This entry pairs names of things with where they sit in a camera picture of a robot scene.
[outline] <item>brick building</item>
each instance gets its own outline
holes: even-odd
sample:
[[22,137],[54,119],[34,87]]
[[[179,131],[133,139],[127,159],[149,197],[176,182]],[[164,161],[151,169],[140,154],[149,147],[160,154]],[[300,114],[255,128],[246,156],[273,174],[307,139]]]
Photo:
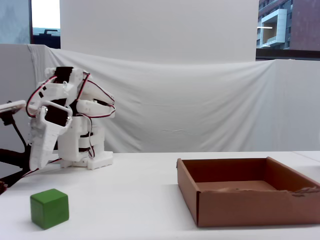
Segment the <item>brick building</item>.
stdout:
[[260,0],[256,47],[320,51],[320,0]]

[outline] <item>sky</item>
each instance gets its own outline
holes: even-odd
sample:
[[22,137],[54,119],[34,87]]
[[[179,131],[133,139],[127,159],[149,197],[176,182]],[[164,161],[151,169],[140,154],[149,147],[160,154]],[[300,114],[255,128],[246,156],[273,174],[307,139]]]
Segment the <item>sky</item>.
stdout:
[[32,26],[34,28],[59,29],[59,0],[32,0]]

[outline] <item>tabletop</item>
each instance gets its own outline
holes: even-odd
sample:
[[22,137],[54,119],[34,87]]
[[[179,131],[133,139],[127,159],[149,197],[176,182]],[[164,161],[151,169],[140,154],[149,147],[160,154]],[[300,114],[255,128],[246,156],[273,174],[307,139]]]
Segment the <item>tabletop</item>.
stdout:
[[[272,157],[320,182],[320,152],[115,153],[95,170],[59,168],[27,176],[0,196],[0,239],[319,239],[320,225],[197,228],[177,183],[182,159]],[[68,195],[68,221],[42,230],[31,222],[30,195]]]

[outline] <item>robotic hand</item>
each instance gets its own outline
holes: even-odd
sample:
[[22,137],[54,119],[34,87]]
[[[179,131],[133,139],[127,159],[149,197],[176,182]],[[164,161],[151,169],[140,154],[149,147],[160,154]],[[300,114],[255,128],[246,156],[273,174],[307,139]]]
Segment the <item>robotic hand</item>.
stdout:
[[115,116],[112,94],[82,69],[47,68],[45,75],[47,80],[40,83],[25,106],[31,117],[28,170],[45,167],[56,149],[63,168],[96,169],[112,164],[113,153],[104,151],[104,129],[92,123],[93,118]]

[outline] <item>open cardboard tray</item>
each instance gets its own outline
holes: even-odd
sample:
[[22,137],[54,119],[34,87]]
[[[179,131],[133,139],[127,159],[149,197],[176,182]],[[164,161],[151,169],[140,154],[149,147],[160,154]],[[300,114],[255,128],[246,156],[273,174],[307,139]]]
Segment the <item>open cardboard tray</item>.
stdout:
[[320,224],[320,184],[270,158],[177,161],[198,227]]

